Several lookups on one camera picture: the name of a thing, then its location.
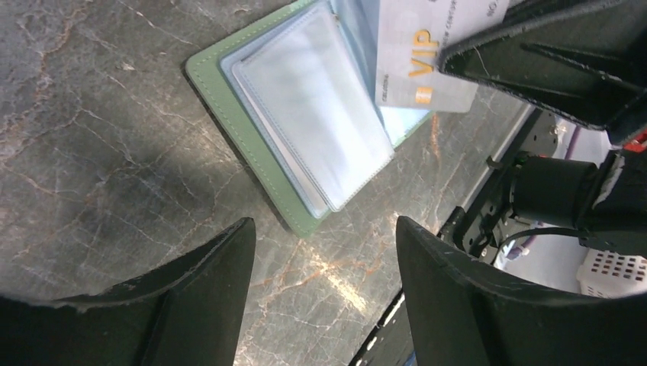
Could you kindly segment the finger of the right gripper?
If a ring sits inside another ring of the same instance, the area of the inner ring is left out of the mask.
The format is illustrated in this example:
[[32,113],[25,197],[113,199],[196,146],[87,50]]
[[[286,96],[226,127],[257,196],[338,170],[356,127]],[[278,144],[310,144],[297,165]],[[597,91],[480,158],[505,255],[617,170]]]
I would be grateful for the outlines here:
[[525,1],[439,68],[591,130],[644,130],[646,3]]

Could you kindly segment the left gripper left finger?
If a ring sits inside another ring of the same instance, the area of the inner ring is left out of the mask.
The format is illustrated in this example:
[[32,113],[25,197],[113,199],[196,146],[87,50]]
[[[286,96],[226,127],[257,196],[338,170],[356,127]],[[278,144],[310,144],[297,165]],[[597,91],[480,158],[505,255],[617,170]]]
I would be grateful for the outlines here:
[[100,294],[1,297],[3,365],[231,365],[256,251],[244,217]]

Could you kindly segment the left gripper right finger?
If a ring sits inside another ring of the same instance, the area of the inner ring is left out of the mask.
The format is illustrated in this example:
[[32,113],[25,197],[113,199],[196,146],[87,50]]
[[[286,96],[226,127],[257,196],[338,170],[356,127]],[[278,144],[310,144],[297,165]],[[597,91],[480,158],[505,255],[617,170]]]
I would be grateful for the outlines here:
[[409,217],[396,247],[420,365],[644,365],[646,297],[560,291],[443,242]]

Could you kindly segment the silver VIP card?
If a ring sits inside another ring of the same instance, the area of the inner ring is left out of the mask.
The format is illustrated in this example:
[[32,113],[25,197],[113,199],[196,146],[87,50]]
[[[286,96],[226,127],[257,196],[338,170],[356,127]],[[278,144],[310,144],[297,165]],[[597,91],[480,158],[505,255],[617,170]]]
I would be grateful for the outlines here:
[[497,0],[387,0],[379,5],[375,101],[381,107],[465,113],[478,86],[443,75],[448,46],[502,22]]

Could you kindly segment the green card holder wallet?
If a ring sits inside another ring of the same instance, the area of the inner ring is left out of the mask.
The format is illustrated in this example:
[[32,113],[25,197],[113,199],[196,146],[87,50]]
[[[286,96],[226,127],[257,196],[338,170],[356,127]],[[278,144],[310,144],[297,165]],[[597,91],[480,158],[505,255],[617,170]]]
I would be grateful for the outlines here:
[[431,113],[375,101],[377,1],[297,1],[187,59],[288,227],[311,235]]

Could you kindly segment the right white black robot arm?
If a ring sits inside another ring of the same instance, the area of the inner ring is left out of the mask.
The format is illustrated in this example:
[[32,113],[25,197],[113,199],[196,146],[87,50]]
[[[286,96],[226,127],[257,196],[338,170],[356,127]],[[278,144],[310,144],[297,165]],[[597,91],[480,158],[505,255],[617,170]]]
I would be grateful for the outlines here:
[[[474,257],[520,237],[558,235],[585,247],[646,254],[646,154],[625,145],[646,129],[646,3],[525,1],[504,21],[444,50],[442,73],[533,106],[518,136],[468,208],[456,207],[439,237]],[[553,115],[607,135],[600,165],[524,149]],[[509,219],[542,226],[501,236]]]

